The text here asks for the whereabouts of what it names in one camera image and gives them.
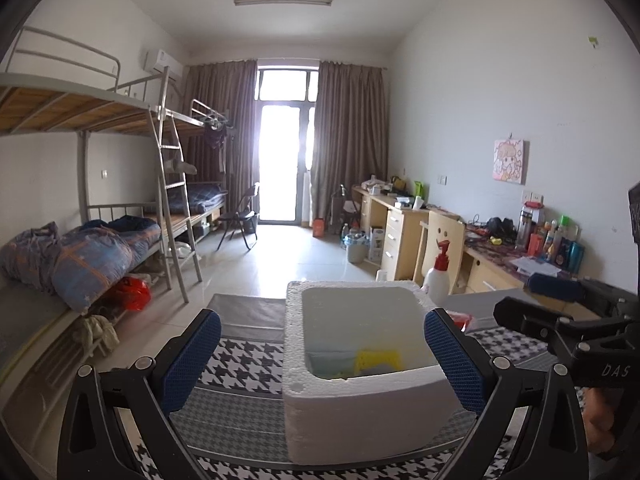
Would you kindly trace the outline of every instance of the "wooden chair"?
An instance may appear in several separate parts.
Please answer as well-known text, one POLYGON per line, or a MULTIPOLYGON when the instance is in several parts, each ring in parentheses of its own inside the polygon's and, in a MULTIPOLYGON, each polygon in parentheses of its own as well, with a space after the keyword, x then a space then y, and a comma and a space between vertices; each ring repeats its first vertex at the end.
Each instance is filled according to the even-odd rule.
POLYGON ((254 245, 258 243, 258 215, 254 211, 254 198, 258 196, 258 190, 260 189, 260 182, 256 182, 250 188, 248 188, 243 194, 238 202, 238 206, 234 211, 229 211, 228 213, 224 213, 218 217, 219 222, 225 223, 225 233, 220 238, 220 243, 218 244, 219 250, 220 245, 222 245, 222 241, 225 239, 226 233, 231 229, 231 234, 229 236, 229 240, 234 237, 236 232, 236 228, 240 228, 240 232, 242 233, 242 238, 244 238, 244 244, 248 250, 254 248, 254 245), (249 247, 249 243, 246 241, 246 232, 244 230, 244 225, 246 222, 252 221, 254 223, 254 234, 255 234, 255 242, 252 246, 249 247))
POLYGON ((449 249, 447 250, 449 268, 447 273, 449 275, 449 294, 451 294, 458 282, 462 255, 465 251, 465 225, 459 220, 431 211, 429 213, 427 246, 422 262, 423 276, 426 276, 429 269, 433 267, 436 256, 440 253, 438 243, 443 240, 449 240, 449 249))

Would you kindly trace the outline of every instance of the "hand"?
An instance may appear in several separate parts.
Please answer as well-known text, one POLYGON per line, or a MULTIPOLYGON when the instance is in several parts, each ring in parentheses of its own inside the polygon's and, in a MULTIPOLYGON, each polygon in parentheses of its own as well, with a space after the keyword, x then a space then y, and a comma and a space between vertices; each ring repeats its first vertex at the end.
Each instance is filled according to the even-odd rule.
POLYGON ((602 390, 588 388, 584 393, 584 432, 587 435, 587 448, 600 454, 608 451, 616 442, 611 433, 613 427, 613 409, 607 404, 602 390))

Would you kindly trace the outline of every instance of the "anime drawing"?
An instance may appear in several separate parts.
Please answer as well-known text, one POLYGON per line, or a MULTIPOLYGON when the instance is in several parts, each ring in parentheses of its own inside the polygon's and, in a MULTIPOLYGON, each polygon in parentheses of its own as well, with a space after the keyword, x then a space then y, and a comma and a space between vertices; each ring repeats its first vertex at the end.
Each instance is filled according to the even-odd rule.
POLYGON ((524 140, 496 140, 494 143, 494 179, 522 184, 524 180, 524 140))

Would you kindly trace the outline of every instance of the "yellow object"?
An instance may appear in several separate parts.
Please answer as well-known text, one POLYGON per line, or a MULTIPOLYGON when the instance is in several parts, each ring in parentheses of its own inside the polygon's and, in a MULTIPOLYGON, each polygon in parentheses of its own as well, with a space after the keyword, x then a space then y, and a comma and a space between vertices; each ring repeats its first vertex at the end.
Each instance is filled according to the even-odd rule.
POLYGON ((406 181, 397 176, 391 177, 391 184, 395 189, 399 191, 404 191, 406 189, 406 181))
POLYGON ((400 354, 397 350, 359 350, 356 354, 355 374, 378 365, 389 365, 395 372, 402 371, 400 354))

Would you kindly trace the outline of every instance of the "blue blanket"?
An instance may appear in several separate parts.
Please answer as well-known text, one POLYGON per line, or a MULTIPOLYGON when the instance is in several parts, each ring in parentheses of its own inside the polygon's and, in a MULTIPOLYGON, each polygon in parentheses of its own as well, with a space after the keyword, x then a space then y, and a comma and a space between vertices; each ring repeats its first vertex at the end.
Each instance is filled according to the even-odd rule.
POLYGON ((19 234, 0 249, 0 270, 37 290, 57 294, 82 312, 145 258, 158 241, 155 222, 125 216, 88 222, 59 236, 55 222, 19 234), (139 230, 117 231, 138 227, 139 230))
MULTIPOLYGON (((202 214, 210 209, 223 206, 228 191, 223 190, 218 184, 207 182, 188 182, 187 197, 189 199, 189 211, 192 215, 202 214)), ((166 192, 169 199, 169 211, 171 214, 184 213, 182 206, 182 192, 179 187, 172 187, 166 192)), ((155 213, 155 208, 145 208, 146 213, 155 213)))

